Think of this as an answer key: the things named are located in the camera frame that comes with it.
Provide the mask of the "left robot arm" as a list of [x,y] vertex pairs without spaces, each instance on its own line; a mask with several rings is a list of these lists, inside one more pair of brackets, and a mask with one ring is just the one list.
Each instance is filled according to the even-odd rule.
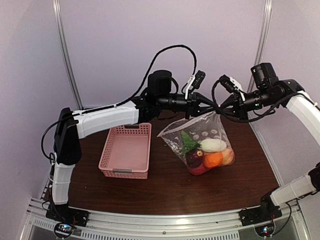
[[124,104],[103,106],[89,110],[61,110],[53,124],[53,153],[50,181],[50,210],[61,222],[72,218],[68,204],[69,185],[75,165],[82,157],[80,140],[94,133],[118,127],[146,123],[163,110],[184,112],[185,118],[197,117],[214,110],[214,104],[200,93],[172,93],[174,79],[168,70],[157,70],[147,77],[147,87],[139,96]]

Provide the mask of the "clear zip top bag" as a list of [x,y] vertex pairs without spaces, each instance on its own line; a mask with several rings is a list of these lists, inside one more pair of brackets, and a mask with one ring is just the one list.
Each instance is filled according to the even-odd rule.
[[191,119],[180,119],[166,126],[158,137],[166,143],[194,176],[231,165],[235,153],[214,111]]

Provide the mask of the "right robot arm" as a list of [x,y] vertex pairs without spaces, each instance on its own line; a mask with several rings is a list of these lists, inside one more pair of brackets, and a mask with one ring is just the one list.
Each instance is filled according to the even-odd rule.
[[[320,108],[310,99],[305,89],[294,79],[280,80],[269,62],[255,65],[250,71],[257,87],[252,92],[244,92],[241,85],[230,76],[223,75],[216,81],[230,93],[221,105],[214,104],[216,112],[235,123],[252,123],[266,117],[276,108],[284,107],[319,142]],[[320,166],[317,164],[298,179],[265,194],[259,207],[244,210],[240,216],[244,220],[273,220],[282,215],[280,205],[319,191]]]

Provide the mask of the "orange tangerine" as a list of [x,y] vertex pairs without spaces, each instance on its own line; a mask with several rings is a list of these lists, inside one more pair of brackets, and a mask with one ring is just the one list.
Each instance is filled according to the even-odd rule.
[[222,162],[223,155],[221,152],[206,154],[203,158],[204,166],[209,169],[219,167]]

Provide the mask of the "white radish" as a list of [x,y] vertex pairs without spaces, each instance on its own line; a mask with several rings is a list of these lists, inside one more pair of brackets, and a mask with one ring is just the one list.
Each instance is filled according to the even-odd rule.
[[206,153],[223,152],[227,143],[221,139],[208,138],[200,142],[200,148]]
[[182,140],[182,152],[184,154],[201,147],[201,145],[190,137],[184,130],[182,130],[180,134]]

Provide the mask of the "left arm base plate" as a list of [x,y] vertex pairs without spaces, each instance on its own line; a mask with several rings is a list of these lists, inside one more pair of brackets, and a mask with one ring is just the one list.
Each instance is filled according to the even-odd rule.
[[72,226],[86,227],[89,218],[89,212],[75,208],[52,208],[47,210],[45,217]]

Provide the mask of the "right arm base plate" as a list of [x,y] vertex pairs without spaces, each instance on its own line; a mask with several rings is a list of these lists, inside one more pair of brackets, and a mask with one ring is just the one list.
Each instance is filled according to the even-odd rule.
[[263,210],[260,206],[254,208],[243,208],[238,212],[242,226],[256,225],[270,222],[282,216],[282,211],[275,208],[271,212]]

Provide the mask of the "pink plastic basket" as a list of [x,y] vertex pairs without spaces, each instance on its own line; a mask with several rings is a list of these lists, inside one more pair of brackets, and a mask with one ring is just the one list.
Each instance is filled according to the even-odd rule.
[[111,128],[98,164],[105,177],[148,178],[152,125],[122,125]]

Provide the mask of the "yellow peach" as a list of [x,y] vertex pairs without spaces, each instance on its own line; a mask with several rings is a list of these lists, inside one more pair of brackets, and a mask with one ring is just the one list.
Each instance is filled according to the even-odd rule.
[[231,165],[235,158],[235,153],[232,149],[226,148],[224,151],[221,152],[222,154],[222,166]]

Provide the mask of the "red apple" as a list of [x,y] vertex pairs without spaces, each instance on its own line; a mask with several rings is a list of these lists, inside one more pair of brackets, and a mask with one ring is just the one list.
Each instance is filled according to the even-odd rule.
[[199,175],[206,173],[210,169],[205,167],[203,164],[201,164],[200,166],[195,167],[195,168],[188,167],[187,170],[190,174],[192,174],[194,176],[199,176]]

